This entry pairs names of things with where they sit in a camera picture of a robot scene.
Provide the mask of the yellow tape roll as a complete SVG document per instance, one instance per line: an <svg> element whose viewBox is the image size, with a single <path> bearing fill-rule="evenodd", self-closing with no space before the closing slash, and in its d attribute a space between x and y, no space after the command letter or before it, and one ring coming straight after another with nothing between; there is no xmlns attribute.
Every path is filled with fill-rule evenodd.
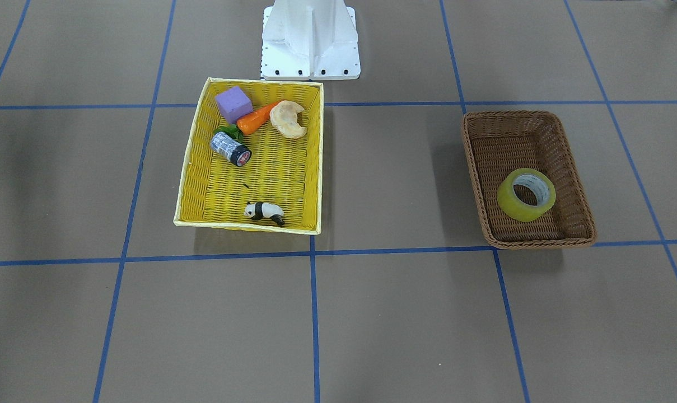
<svg viewBox="0 0 677 403"><path fill-rule="evenodd" d="M539 219L554 206L556 198L553 182L532 168L512 171L497 190L498 207L518 222Z"/></svg>

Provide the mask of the yellow woven basket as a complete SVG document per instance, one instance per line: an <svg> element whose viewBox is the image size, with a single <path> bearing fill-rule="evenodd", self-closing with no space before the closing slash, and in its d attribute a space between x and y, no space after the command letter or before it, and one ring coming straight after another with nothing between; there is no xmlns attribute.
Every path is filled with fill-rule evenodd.
<svg viewBox="0 0 677 403"><path fill-rule="evenodd" d="M305 108L299 123L307 134L282 136L270 123L247 135L252 158L237 167L209 145L214 131L226 125L215 95L239 86L254 107L294 101ZM174 224L318 235L322 231L324 88L318 82L289 82L208 77L193 115L184 153ZM286 224L244 217L246 203L268 202L282 207Z"/></svg>

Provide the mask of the brown wicker basket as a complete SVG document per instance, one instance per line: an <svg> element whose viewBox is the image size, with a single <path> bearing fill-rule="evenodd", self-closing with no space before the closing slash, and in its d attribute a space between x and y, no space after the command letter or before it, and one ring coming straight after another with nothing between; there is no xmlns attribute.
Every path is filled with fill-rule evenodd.
<svg viewBox="0 0 677 403"><path fill-rule="evenodd" d="M461 122L469 178L482 232L499 249L591 246L596 223L576 169L563 123L547 111L481 111ZM497 204L498 186L518 168L545 174L555 186L554 206L532 222L518 222Z"/></svg>

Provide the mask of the small panda figurine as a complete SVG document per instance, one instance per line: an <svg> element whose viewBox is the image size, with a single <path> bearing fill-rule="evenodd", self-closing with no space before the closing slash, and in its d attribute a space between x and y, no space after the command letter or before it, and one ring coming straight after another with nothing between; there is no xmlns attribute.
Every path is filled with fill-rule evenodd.
<svg viewBox="0 0 677 403"><path fill-rule="evenodd" d="M246 203L243 212L244 217L249 217L252 221L261 221L264 218L272 220L277 226L284 226L284 211L282 207L276 204L258 201L255 203Z"/></svg>

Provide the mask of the toy croissant bread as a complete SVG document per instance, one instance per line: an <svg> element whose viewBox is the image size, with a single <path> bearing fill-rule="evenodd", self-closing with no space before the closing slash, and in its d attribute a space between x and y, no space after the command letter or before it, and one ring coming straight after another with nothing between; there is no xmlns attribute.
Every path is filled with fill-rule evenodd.
<svg viewBox="0 0 677 403"><path fill-rule="evenodd" d="M270 110L269 120L285 138L302 138L307 134L307 128L300 125L299 115L304 111L302 105L292 100L282 100Z"/></svg>

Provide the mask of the orange toy carrot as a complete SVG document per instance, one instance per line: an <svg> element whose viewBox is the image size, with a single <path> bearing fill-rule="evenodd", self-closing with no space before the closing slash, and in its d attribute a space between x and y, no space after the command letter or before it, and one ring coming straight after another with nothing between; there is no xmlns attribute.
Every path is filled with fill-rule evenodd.
<svg viewBox="0 0 677 403"><path fill-rule="evenodd" d="M243 133L243 135L251 135L270 119L270 113L274 107L279 105L281 100L269 103L264 107L260 107L253 112L242 116L236 121L236 126Z"/></svg>

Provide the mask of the purple foam cube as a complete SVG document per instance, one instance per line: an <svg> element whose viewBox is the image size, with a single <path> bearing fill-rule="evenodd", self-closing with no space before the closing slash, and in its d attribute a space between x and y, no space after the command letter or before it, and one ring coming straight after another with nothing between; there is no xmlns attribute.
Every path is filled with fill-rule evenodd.
<svg viewBox="0 0 677 403"><path fill-rule="evenodd" d="M221 117L228 125L236 124L239 118L254 111L251 99L239 86L233 86L215 95L214 100Z"/></svg>

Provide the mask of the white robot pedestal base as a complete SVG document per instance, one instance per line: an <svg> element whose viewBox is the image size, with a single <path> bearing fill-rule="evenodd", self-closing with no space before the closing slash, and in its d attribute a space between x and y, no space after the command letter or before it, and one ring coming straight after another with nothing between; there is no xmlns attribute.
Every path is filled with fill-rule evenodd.
<svg viewBox="0 0 677 403"><path fill-rule="evenodd" d="M361 76L356 11L345 2L276 1L264 8L262 18L262 79Z"/></svg>

